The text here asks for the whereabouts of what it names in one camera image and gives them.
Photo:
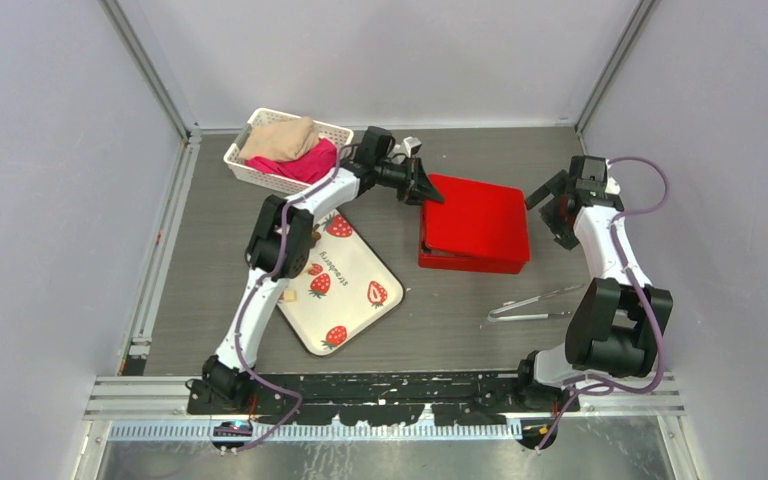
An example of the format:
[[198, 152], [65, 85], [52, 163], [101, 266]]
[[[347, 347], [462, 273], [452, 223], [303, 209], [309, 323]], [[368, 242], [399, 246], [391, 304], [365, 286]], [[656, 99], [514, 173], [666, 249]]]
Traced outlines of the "red box lid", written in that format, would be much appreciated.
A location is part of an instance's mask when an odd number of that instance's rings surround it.
[[430, 179], [444, 202], [422, 206], [420, 244], [460, 255], [531, 258], [522, 190], [443, 174]]

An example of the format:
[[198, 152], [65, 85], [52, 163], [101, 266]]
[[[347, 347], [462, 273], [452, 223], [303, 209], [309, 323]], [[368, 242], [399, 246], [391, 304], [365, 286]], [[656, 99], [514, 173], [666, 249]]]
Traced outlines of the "red chocolate box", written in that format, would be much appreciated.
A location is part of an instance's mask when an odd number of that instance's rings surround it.
[[531, 258], [491, 258], [482, 256], [460, 255], [442, 250], [435, 250], [421, 243], [418, 252], [418, 265], [427, 269], [451, 270], [492, 274], [519, 274]]

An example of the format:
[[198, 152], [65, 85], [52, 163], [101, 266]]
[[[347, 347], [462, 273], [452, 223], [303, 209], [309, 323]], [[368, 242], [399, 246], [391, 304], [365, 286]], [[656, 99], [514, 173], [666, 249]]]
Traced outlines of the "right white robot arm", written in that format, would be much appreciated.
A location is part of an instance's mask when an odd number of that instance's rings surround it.
[[625, 230], [633, 213], [610, 174], [616, 163], [574, 156], [526, 199], [556, 243], [583, 249], [591, 277], [564, 342], [520, 363], [515, 396], [527, 410], [577, 394], [648, 394], [662, 381], [673, 297], [653, 286], [634, 255]]

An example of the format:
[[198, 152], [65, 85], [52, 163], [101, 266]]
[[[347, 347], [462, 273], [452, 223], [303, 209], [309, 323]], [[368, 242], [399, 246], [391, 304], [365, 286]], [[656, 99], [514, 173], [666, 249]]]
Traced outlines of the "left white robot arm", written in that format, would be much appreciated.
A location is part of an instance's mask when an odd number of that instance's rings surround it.
[[441, 203], [419, 156], [421, 141], [396, 141], [384, 128], [368, 127], [361, 141], [338, 148], [325, 176], [298, 193], [267, 197], [245, 249], [249, 268], [240, 303], [215, 353], [204, 363], [207, 395], [229, 413], [250, 403], [259, 386], [298, 398], [254, 370], [265, 328], [280, 294], [303, 270], [313, 246], [314, 225], [327, 213], [375, 186], [391, 188], [399, 202]]

